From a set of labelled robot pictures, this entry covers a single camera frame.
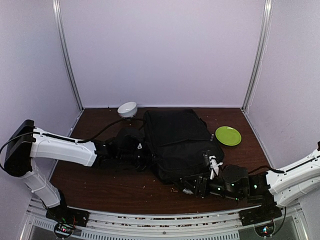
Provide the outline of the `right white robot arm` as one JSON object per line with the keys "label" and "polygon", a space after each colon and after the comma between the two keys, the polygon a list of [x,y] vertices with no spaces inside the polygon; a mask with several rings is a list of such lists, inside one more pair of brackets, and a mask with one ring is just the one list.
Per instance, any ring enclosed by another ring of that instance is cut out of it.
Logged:
{"label": "right white robot arm", "polygon": [[186,194],[205,197],[247,200],[259,204],[256,216],[268,220],[276,208],[284,208],[320,186],[320,150],[317,148],[304,158],[280,169],[248,171],[238,165],[221,167],[210,156],[210,174],[197,174],[179,180]]}

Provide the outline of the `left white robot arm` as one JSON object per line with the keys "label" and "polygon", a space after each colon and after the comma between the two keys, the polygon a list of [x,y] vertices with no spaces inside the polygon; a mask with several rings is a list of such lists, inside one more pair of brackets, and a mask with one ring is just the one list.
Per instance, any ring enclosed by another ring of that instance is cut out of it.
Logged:
{"label": "left white robot arm", "polygon": [[27,119],[1,147],[6,150],[0,167],[8,175],[23,180],[24,184],[37,195],[47,211],[61,222],[72,218],[64,194],[47,181],[35,163],[35,158],[54,159],[80,164],[85,167],[106,169],[120,162],[131,163],[143,171],[152,161],[152,154],[138,129],[122,128],[116,137],[98,140],[76,139],[56,135],[35,127]]}

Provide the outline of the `black student backpack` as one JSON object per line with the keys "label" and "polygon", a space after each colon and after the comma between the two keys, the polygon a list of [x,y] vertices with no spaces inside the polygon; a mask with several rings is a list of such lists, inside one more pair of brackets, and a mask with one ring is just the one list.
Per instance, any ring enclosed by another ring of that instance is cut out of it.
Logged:
{"label": "black student backpack", "polygon": [[207,124],[192,109],[147,110],[144,135],[153,154],[152,171],[165,184],[210,173],[210,157],[225,154]]}

